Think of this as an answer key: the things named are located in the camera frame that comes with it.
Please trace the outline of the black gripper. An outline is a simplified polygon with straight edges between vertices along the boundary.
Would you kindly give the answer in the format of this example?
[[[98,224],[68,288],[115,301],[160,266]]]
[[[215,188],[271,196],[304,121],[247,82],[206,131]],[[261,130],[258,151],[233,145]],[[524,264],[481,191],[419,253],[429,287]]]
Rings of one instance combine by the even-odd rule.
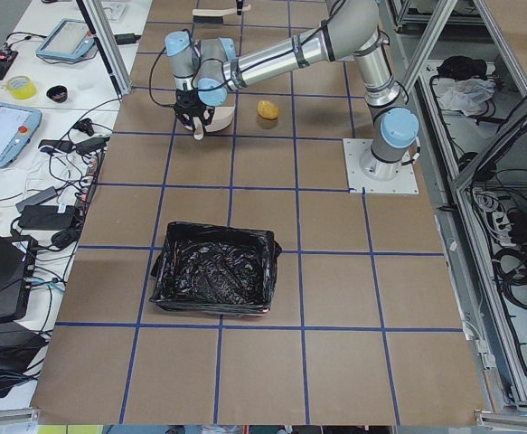
[[[244,10],[244,0],[236,0],[236,14],[242,14]],[[212,123],[213,108],[205,105],[199,98],[198,90],[176,90],[175,91],[174,113],[177,120],[184,128],[195,132],[193,117],[198,117],[201,121],[202,130],[207,131],[207,127]]]

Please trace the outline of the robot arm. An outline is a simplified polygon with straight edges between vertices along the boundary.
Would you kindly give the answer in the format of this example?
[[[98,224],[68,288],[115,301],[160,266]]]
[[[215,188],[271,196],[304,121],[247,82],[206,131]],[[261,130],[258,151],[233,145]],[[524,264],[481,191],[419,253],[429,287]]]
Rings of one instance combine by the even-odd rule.
[[[165,55],[176,86],[171,104],[178,120],[202,139],[215,109],[230,92],[304,69],[320,61],[353,56],[365,87],[375,137],[362,153],[362,172],[377,181],[393,179],[406,163],[419,121],[408,109],[408,92],[396,80],[385,51],[375,1],[330,1],[328,16],[315,29],[257,52],[238,55],[231,38],[194,40],[186,30],[165,37]]]

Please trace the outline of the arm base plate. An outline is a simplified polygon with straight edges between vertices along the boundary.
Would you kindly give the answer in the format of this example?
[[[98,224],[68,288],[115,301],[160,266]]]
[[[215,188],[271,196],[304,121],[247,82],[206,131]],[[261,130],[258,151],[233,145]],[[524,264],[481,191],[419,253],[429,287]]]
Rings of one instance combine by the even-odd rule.
[[[372,139],[344,138],[348,191],[357,194],[417,195],[418,183],[412,155],[404,152],[398,163],[387,164],[377,160],[371,152]]]

